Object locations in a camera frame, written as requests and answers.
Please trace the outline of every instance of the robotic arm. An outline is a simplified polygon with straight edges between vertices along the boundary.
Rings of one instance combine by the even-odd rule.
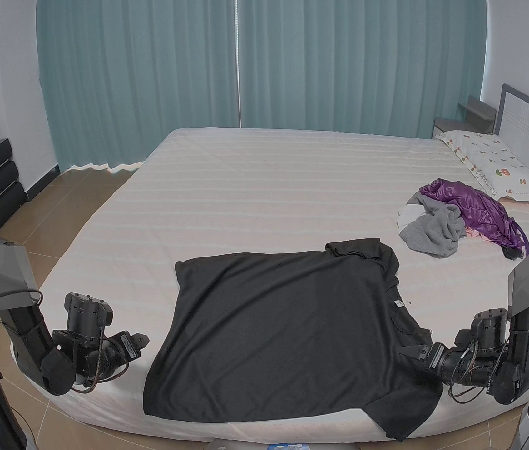
[[[25,248],[0,239],[2,324],[13,341],[21,371],[52,395],[63,395],[69,390],[89,393],[98,383],[118,378],[149,342],[146,335],[130,335],[128,331],[106,337],[104,330],[113,319],[111,307],[103,300],[77,293],[65,298],[67,329],[51,335],[40,311],[41,300],[34,300],[34,293],[41,295],[36,290]],[[123,365],[123,371],[115,374]],[[0,386],[0,450],[35,448]]]
[[[458,332],[454,347],[436,342],[431,347],[403,347],[400,353],[421,360],[426,371],[450,386],[455,400],[463,394],[453,395],[454,383],[481,387],[479,394],[486,389],[504,405],[519,398],[529,390],[529,256],[508,276],[508,310],[478,313],[470,329]],[[529,450],[529,404],[510,448]]]

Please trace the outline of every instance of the gray headboard frame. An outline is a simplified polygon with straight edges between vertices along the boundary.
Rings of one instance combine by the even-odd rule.
[[[500,108],[498,110],[498,118],[496,120],[494,131],[496,135],[500,134],[500,126],[502,124],[502,116],[504,114],[504,102],[506,101],[506,94],[514,95],[515,97],[520,98],[522,101],[529,104],[529,95],[523,94],[523,92],[507,85],[506,83],[502,85],[502,95],[500,96]]]

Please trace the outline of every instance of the teal curtain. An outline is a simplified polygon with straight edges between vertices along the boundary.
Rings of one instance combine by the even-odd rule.
[[[144,160],[179,127],[237,127],[234,0],[37,0],[61,168]]]
[[[238,0],[244,127],[430,138],[479,97],[485,0]]]

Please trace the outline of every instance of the pile of clothes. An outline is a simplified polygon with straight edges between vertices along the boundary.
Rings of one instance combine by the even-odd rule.
[[[462,182],[438,178],[421,187],[399,213],[400,237],[411,250],[449,257],[467,232],[501,246],[504,256],[517,259],[529,242],[501,203]]]

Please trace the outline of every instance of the black t-shirt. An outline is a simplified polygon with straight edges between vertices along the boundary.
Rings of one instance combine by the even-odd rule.
[[[431,344],[400,304],[398,266],[379,239],[177,262],[175,315],[144,412],[226,423],[360,408],[405,439],[432,414],[442,384],[398,353]]]

